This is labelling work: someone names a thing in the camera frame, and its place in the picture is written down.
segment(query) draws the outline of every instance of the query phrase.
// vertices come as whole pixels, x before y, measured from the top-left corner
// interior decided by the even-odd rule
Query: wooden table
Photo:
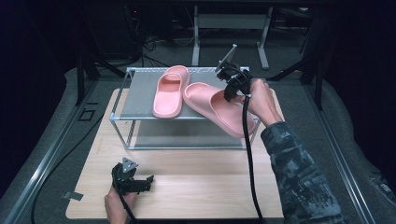
[[[139,163],[135,179],[154,175],[151,190],[137,196],[132,209],[136,218],[257,217],[244,149],[125,150],[108,120],[118,92],[113,92],[75,189],[84,196],[70,201],[67,217],[106,218],[104,197],[111,186],[111,169],[123,157]],[[120,105],[127,93],[123,90]],[[123,123],[127,131],[130,125]],[[251,143],[257,197],[264,217],[283,217],[270,158],[260,139],[263,128]]]

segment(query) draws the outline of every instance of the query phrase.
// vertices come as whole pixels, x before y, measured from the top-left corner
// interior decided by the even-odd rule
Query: electrical cord
[[[40,186],[38,189],[37,194],[35,195],[35,199],[33,200],[32,204],[32,210],[30,214],[30,219],[32,221],[32,224],[35,224],[35,205],[37,203],[38,196],[40,195],[41,190],[44,188],[45,184],[47,181],[50,179],[51,175],[55,172],[55,170],[59,167],[59,165],[85,140],[85,138],[90,134],[90,132],[93,130],[94,127],[102,120],[104,115],[102,115],[94,124],[93,126],[88,130],[88,132],[77,142],[77,144],[72,147],[59,161],[58,163],[51,169],[49,174],[46,176],[46,178],[43,181],[43,184]]]
[[[113,175],[113,183],[115,183],[115,182],[116,182],[116,179],[115,179],[115,176]],[[134,214],[132,213],[131,208],[129,207],[128,203],[125,202],[125,199],[123,198],[122,194],[120,193],[120,190],[118,188],[115,188],[115,189],[116,189],[116,192],[120,196],[122,206],[126,210],[126,213],[128,213],[129,218],[131,219],[131,221],[129,223],[130,224],[138,224],[139,221],[136,219],[136,217],[134,217]]]
[[[260,223],[266,223],[265,219],[262,217],[262,210],[260,209],[259,202],[257,201],[257,195],[256,195],[256,188],[255,188],[255,181],[254,181],[254,168],[253,168],[253,156],[251,152],[251,144],[248,136],[248,103],[250,100],[250,78],[248,76],[241,72],[238,69],[233,69],[233,68],[227,68],[226,70],[232,70],[235,71],[236,73],[240,74],[245,78],[247,81],[247,92],[248,94],[245,94],[245,101],[242,109],[242,125],[243,125],[243,130],[244,130],[244,137],[245,137],[245,144],[247,147],[247,161],[248,161],[248,170],[249,170],[249,177],[250,177],[250,191],[251,195],[253,198],[253,203],[256,208],[257,215],[259,217]]]
[[[158,61],[158,60],[156,60],[156,59],[153,59],[153,58],[150,58],[147,54],[145,54],[145,53],[142,53],[142,67],[144,67],[144,63],[143,63],[143,58],[146,58],[146,59],[149,59],[150,61],[153,61],[153,62],[155,62],[155,63],[159,63],[159,64],[161,64],[161,65],[163,65],[163,66],[165,66],[165,67],[170,67],[168,64],[166,64],[166,63],[162,63],[162,62],[160,62],[160,61]]]

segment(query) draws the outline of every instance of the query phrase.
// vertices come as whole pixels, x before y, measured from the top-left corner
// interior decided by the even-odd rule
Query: black curtain
[[[396,7],[348,5],[326,79],[351,116],[355,140],[396,191]]]
[[[76,66],[72,21],[56,1],[0,6],[0,196],[31,154]]]

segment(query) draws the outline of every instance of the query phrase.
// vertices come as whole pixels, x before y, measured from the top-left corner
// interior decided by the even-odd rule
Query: metal stand
[[[270,25],[270,15],[272,8],[268,9],[267,14],[262,15],[238,15],[238,14],[199,14],[198,6],[194,7],[194,49],[192,52],[191,66],[199,64],[199,28],[226,28],[226,29],[262,29],[262,37],[257,42],[262,69],[268,70],[269,65],[264,51],[265,40]]]
[[[161,149],[246,149],[243,139],[224,132],[215,123],[183,103],[173,119],[152,115],[158,79],[167,68],[127,68],[124,81],[109,117],[121,143],[127,150]],[[204,82],[224,89],[225,82],[216,77],[215,67],[190,67],[191,83]],[[124,100],[122,92],[129,90]],[[253,141],[260,126],[250,136]]]

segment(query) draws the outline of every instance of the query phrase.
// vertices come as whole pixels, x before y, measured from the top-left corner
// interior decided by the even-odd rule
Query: gray floor
[[[238,35],[232,32],[220,35],[216,32],[207,33],[202,36],[201,40],[200,66],[216,66],[218,60],[223,58],[234,43],[238,44],[238,48],[233,62],[249,66],[254,77],[271,77],[301,59],[299,50],[302,37],[284,31],[273,31],[265,48],[270,69],[263,71],[255,49],[255,41],[259,37],[260,33],[254,32],[243,32]],[[187,41],[188,39],[179,40],[184,43]],[[157,42],[157,48],[154,51],[146,53],[162,63],[190,66],[192,45],[183,47],[176,43],[160,41]],[[139,67],[141,62],[130,66]],[[146,59],[145,66],[156,65],[155,63],[151,65]],[[88,94],[81,106],[75,106],[77,71],[73,69],[65,74],[67,88],[64,98],[59,103],[34,152],[1,199],[0,222],[6,222],[9,214],[18,214],[20,223],[31,222],[30,205],[36,189],[29,190],[26,186],[35,183],[33,179],[35,171],[37,168],[38,170],[43,168],[40,164],[49,158],[49,154],[53,158],[53,163],[49,164],[51,167],[55,161],[77,146],[53,172],[41,190],[35,207],[36,223],[106,223],[106,220],[67,219],[64,212],[68,201],[62,197],[66,191],[74,190],[98,128],[95,122],[103,115],[111,93],[119,88],[122,82],[121,78],[106,69],[100,70],[102,77],[99,81],[87,80]],[[125,70],[125,66],[120,67],[120,70]],[[388,202],[372,184],[373,178],[377,178],[375,174],[377,170],[364,158],[359,146],[353,141],[353,127],[342,101],[334,89],[325,82],[322,95],[323,111],[316,110],[312,103],[312,88],[301,86],[298,81],[300,75],[300,72],[295,72],[280,82],[271,82],[270,85],[276,91],[286,121],[302,137],[307,150],[327,176],[345,216],[350,223],[396,223],[394,216],[396,207]],[[342,159],[345,158],[346,164],[334,159],[337,159],[337,149],[340,150]],[[26,203],[21,203],[20,196],[26,196],[26,194],[30,197],[27,197]],[[25,204],[25,207],[14,207],[14,204]],[[187,222],[243,223],[243,220],[233,222],[231,220],[189,220]],[[269,219],[269,223],[283,222],[281,219]]]

